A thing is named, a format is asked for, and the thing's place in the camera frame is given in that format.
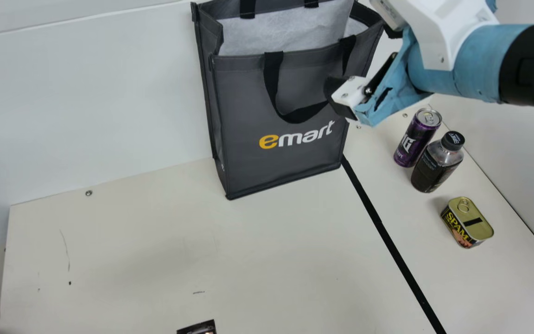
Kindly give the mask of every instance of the energy drink can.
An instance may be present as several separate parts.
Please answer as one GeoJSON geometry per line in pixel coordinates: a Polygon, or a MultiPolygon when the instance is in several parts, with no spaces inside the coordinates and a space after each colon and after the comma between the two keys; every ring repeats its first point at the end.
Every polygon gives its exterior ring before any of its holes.
{"type": "Polygon", "coordinates": [[[413,167],[442,124],[442,116],[431,108],[420,109],[394,153],[394,161],[401,167],[413,167]]]}
{"type": "Polygon", "coordinates": [[[494,236],[494,229],[467,197],[451,199],[440,215],[454,239],[466,249],[481,245],[494,236]]]}

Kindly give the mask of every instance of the black handle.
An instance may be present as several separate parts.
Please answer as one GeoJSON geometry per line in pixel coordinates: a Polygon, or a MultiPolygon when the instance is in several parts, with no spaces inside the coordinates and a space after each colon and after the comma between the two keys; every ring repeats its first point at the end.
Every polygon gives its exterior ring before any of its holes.
{"type": "MultiPolygon", "coordinates": [[[[347,64],[350,61],[351,52],[354,50],[354,46],[356,46],[356,36],[351,35],[340,39],[339,44],[341,44],[341,48],[343,48],[343,74],[345,74],[345,70],[347,70],[347,64]]],[[[304,123],[318,114],[320,110],[329,104],[329,102],[319,102],[317,104],[312,104],[310,106],[293,110],[288,114],[282,114],[277,108],[277,91],[278,87],[280,86],[280,67],[283,61],[283,51],[265,53],[265,63],[263,66],[263,80],[265,81],[265,89],[267,89],[269,99],[271,99],[271,104],[273,105],[277,116],[288,123],[304,123]]]]}
{"type": "MultiPolygon", "coordinates": [[[[254,19],[254,7],[257,0],[240,0],[240,18],[254,19]]],[[[318,0],[305,0],[305,8],[317,8],[318,0]]]]}

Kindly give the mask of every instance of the dark liquid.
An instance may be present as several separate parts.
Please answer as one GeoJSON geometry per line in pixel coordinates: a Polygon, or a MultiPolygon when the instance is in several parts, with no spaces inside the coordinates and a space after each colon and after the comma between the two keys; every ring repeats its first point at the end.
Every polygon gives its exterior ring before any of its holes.
{"type": "Polygon", "coordinates": [[[460,163],[451,166],[441,166],[428,150],[424,151],[421,159],[415,165],[411,175],[411,184],[423,193],[434,192],[454,172],[460,163]]]}

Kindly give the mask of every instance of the bag bottom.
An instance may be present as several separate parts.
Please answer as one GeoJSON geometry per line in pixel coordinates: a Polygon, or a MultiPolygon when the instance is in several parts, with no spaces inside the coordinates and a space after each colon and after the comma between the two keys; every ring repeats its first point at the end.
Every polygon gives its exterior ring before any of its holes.
{"type": "Polygon", "coordinates": [[[318,174],[321,174],[321,173],[334,171],[335,169],[339,169],[339,167],[341,167],[341,162],[340,161],[337,162],[337,163],[326,165],[324,167],[321,166],[321,167],[312,168],[312,169],[309,169],[307,171],[303,171],[302,173],[297,173],[297,174],[294,174],[294,175],[290,175],[288,177],[284,177],[284,178],[281,178],[279,180],[273,180],[271,182],[260,184],[258,186],[253,186],[251,188],[248,188],[248,189],[245,189],[245,190],[241,190],[239,192],[226,194],[226,198],[229,199],[229,200],[239,199],[240,197],[244,197],[246,195],[252,195],[254,193],[262,192],[263,190],[268,190],[268,189],[271,189],[271,188],[275,188],[276,186],[281,186],[283,184],[294,182],[296,180],[302,180],[304,178],[313,177],[314,175],[318,175],[318,174]]]}

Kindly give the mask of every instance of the white table surface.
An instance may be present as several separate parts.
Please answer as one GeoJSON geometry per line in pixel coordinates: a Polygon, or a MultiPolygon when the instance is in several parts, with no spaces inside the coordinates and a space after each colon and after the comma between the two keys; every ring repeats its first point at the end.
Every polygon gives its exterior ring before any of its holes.
{"type": "Polygon", "coordinates": [[[343,169],[235,201],[209,159],[91,190],[11,208],[0,333],[434,332],[343,169]]]}
{"type": "MultiPolygon", "coordinates": [[[[411,186],[412,169],[392,156],[416,111],[375,129],[352,128],[345,156],[448,333],[534,333],[534,235],[469,155],[436,192],[411,186]],[[469,197],[495,230],[470,250],[458,246],[439,217],[460,196],[469,197]]],[[[439,129],[436,139],[446,131],[439,129]]]]}

